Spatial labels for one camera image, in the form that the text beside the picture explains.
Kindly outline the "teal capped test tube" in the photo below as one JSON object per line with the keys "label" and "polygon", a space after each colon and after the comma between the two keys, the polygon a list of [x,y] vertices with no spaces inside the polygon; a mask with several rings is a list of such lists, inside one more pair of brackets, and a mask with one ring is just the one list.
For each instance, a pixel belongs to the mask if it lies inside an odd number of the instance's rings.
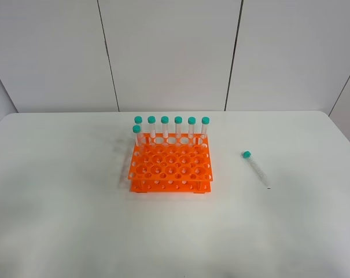
{"label": "teal capped test tube", "polygon": [[245,161],[248,162],[248,165],[250,165],[250,167],[256,173],[259,180],[266,186],[266,188],[271,189],[270,182],[268,181],[268,178],[265,172],[261,169],[259,164],[256,162],[255,158],[252,156],[252,153],[250,151],[243,151],[241,156]]}

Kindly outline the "orange test tube rack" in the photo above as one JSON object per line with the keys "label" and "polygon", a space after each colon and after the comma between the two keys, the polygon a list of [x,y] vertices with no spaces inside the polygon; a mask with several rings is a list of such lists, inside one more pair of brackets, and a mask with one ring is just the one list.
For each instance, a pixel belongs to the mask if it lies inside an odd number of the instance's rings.
{"label": "orange test tube rack", "polygon": [[143,135],[140,146],[132,152],[128,179],[131,192],[186,192],[209,193],[213,181],[208,138],[186,133],[177,138],[161,133],[152,139]]}

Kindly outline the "back row tube far right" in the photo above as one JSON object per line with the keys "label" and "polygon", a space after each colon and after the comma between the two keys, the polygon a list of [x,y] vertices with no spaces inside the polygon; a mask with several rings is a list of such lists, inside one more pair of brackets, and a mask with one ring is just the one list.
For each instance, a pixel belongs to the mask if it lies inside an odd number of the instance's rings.
{"label": "back row tube far right", "polygon": [[209,117],[205,116],[201,120],[202,127],[201,127],[201,138],[205,139],[207,137],[207,130],[209,125]]}

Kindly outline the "second row tube left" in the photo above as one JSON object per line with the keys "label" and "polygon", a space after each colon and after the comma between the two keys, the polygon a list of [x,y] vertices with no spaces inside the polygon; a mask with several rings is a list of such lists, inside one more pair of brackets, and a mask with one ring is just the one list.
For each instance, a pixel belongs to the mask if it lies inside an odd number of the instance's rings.
{"label": "second row tube left", "polygon": [[143,133],[142,133],[140,125],[134,125],[132,127],[132,131],[136,136],[135,145],[138,148],[138,152],[140,154],[143,154],[143,150],[144,150],[143,139],[144,139],[144,137],[143,137]]}

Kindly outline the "back row tube far left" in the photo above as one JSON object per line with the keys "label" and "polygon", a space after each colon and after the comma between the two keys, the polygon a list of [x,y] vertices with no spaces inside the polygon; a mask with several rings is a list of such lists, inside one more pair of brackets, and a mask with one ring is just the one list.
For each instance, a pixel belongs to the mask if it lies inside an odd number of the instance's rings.
{"label": "back row tube far left", "polygon": [[143,122],[142,117],[141,116],[136,116],[134,118],[134,122],[135,122],[136,125],[138,125],[141,128],[141,131],[142,131],[142,122]]}

